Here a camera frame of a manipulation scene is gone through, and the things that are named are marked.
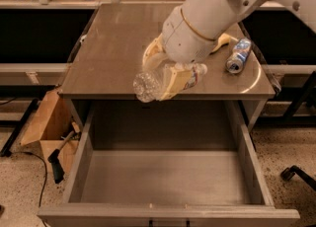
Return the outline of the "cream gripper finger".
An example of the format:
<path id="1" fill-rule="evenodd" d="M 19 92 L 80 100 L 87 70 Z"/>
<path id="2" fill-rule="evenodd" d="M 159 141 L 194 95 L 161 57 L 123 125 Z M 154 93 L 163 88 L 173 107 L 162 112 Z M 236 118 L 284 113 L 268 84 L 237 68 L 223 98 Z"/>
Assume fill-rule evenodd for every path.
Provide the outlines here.
<path id="1" fill-rule="evenodd" d="M 159 35 L 145 49 L 142 57 L 142 69 L 149 71 L 157 68 L 167 58 L 163 48 L 162 36 Z"/>
<path id="2" fill-rule="evenodd" d="M 197 83 L 198 73 L 194 65 L 185 67 L 166 65 L 163 68 L 163 87 L 159 100 L 170 100 Z"/>

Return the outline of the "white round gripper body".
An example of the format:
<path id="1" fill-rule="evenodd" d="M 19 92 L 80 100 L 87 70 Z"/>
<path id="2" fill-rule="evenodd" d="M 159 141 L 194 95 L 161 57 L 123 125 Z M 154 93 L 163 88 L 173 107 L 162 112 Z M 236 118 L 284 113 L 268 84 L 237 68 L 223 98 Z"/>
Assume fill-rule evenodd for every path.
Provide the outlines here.
<path id="1" fill-rule="evenodd" d="M 162 44 L 168 57 L 179 63 L 201 63 L 211 53 L 215 41 L 200 37 L 176 7 L 163 24 Z"/>

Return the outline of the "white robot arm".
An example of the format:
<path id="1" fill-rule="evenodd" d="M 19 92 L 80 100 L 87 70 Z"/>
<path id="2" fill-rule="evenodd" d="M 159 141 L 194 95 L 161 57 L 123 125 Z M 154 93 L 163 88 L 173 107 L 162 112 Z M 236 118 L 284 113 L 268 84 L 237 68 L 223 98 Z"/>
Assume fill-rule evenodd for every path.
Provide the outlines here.
<path id="1" fill-rule="evenodd" d="M 170 100 L 195 86 L 207 73 L 203 61 L 218 47 L 219 37 L 267 1 L 316 29 L 316 0 L 186 0 L 174 8 L 143 54 L 142 72 L 133 81 L 138 100 Z"/>

